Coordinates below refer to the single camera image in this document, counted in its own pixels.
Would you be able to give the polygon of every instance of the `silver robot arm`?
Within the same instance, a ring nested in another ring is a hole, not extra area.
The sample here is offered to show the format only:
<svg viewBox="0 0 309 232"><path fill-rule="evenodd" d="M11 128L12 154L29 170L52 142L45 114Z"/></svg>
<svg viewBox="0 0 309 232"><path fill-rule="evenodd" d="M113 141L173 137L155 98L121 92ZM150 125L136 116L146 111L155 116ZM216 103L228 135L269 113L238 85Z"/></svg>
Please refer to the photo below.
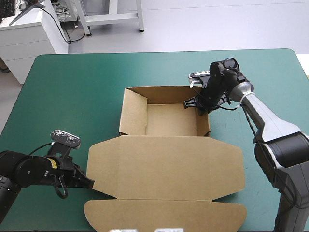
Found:
<svg viewBox="0 0 309 232"><path fill-rule="evenodd" d="M302 232L309 214L309 137L256 97L233 58L212 63L209 72L190 74L189 81L202 84L202 91L185 101L185 108L197 107L202 114L224 108L225 102L240 102L254 134L256 160L281 193L274 231Z"/></svg>

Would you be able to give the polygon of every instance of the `open cardboard box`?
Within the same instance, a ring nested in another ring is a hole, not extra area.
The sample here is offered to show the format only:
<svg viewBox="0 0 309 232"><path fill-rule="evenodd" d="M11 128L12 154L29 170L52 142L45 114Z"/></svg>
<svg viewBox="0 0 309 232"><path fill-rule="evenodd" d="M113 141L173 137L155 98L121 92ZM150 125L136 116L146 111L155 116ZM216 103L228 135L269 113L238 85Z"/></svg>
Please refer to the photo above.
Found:
<svg viewBox="0 0 309 232"><path fill-rule="evenodd" d="M120 135L209 135L208 114L199 116L196 108L183 107L183 101L195 95L188 86L126 88Z"/></svg>
<svg viewBox="0 0 309 232"><path fill-rule="evenodd" d="M93 188L117 198L85 204L96 231L235 232L243 224L243 205L213 202L244 188L242 152L204 137L208 116L182 105L194 95L189 87L125 90L120 134L130 136L89 149Z"/></svg>

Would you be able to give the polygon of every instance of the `white cabinet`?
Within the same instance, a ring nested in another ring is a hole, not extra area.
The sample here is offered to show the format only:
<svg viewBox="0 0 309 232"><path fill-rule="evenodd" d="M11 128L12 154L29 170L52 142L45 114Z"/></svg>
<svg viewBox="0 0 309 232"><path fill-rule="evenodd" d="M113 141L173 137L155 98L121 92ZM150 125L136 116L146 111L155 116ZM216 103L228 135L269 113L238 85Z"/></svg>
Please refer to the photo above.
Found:
<svg viewBox="0 0 309 232"><path fill-rule="evenodd" d="M43 5L57 21L50 1L46 0ZM9 26L14 18L6 18L0 24L0 57L19 83L23 84L37 56L67 54L69 45L63 40L52 18L39 8L32 9Z"/></svg>

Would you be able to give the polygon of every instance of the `white floor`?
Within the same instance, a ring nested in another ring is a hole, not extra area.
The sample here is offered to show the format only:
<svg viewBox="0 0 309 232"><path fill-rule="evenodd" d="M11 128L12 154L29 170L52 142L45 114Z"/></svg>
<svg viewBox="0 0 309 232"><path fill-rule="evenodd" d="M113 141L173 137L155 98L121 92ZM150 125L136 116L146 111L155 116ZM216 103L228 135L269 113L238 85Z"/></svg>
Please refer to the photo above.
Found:
<svg viewBox="0 0 309 232"><path fill-rule="evenodd" d="M84 0L89 15L108 3ZM309 0L142 0L145 32L138 24L92 26L92 36L70 45L70 53L114 53L290 48L309 74ZM135 0L119 0L120 12ZM69 30L71 39L83 35ZM0 132L21 85L0 73Z"/></svg>

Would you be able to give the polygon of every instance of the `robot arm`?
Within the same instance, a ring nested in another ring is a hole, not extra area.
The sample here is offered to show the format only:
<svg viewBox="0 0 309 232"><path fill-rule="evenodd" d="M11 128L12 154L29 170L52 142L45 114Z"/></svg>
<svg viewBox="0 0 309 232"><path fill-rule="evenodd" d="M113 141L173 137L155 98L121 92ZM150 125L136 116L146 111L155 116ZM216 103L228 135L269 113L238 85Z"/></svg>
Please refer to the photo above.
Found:
<svg viewBox="0 0 309 232"><path fill-rule="evenodd" d="M44 157L13 151L0 152L0 224L21 188L52 185L62 199L68 196L67 188L92 188L94 181L88 179L69 156L72 148L80 147L81 140L61 130L52 132L51 137L54 142L46 144L52 146Z"/></svg>
<svg viewBox="0 0 309 232"><path fill-rule="evenodd" d="M210 71L189 75L191 87L202 84L202 91L184 102L200 113L230 101L240 102L254 128L255 157L281 199L275 232L302 232L309 214L309 137L299 127L278 118L253 92L253 85L240 72L233 58L214 62Z"/></svg>

